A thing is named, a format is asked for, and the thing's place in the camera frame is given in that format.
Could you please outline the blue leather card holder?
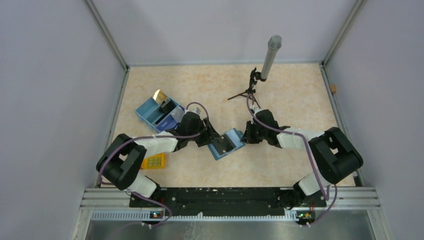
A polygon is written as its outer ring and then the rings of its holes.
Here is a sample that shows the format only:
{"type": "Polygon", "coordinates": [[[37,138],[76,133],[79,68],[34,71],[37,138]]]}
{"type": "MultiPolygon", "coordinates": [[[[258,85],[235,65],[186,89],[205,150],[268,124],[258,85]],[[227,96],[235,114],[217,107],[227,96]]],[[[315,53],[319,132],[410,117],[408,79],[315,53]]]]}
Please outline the blue leather card holder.
{"type": "Polygon", "coordinates": [[[213,158],[218,161],[243,148],[246,144],[242,142],[242,137],[242,131],[232,128],[219,137],[215,138],[207,146],[213,158]]]}

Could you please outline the blue compartment organizer tray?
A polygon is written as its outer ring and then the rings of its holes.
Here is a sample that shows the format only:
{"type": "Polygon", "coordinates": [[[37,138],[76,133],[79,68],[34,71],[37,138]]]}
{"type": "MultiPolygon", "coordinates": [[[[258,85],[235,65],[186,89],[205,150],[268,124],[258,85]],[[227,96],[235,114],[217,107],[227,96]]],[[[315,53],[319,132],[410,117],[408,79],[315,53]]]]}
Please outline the blue compartment organizer tray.
{"type": "Polygon", "coordinates": [[[179,122],[173,119],[171,112],[178,106],[184,108],[170,97],[167,97],[166,101],[161,105],[157,104],[155,100],[150,97],[135,110],[135,114],[139,120],[145,123],[151,130],[160,133],[177,126],[179,122]]]}

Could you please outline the black credit card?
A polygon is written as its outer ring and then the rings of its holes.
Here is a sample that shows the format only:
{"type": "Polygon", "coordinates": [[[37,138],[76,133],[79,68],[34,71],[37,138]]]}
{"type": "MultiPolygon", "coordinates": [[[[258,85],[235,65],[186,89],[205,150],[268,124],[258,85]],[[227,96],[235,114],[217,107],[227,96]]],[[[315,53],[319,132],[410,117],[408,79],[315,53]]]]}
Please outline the black credit card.
{"type": "Polygon", "coordinates": [[[237,147],[227,134],[223,134],[220,137],[215,138],[211,144],[219,155],[228,153],[237,147]]]}

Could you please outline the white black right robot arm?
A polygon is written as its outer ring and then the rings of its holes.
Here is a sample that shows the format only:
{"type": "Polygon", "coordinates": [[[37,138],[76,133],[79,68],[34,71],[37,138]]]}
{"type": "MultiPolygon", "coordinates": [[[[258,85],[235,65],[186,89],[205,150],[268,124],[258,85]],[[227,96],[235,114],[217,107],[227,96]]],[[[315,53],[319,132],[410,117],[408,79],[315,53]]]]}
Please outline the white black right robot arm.
{"type": "Polygon", "coordinates": [[[276,148],[306,151],[312,173],[294,184],[289,197],[291,205],[307,206],[315,193],[321,192],[324,196],[324,188],[337,185],[364,164],[362,156],[338,127],[323,132],[301,130],[279,126],[268,109],[250,106],[248,111],[252,120],[246,123],[242,142],[266,141],[276,148]]]}

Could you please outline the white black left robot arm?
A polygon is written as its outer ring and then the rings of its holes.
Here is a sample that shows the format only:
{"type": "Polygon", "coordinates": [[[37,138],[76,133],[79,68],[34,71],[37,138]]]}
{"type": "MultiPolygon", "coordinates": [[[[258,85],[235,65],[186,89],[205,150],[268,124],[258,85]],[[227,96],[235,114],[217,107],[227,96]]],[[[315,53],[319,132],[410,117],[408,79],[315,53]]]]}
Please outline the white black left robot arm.
{"type": "Polygon", "coordinates": [[[208,117],[188,111],[176,127],[160,133],[143,137],[119,134],[97,162],[96,170],[119,190],[136,192],[147,206],[154,207],[160,202],[160,186],[141,172],[143,160],[177,152],[189,142],[203,147],[219,136],[208,117]]]}

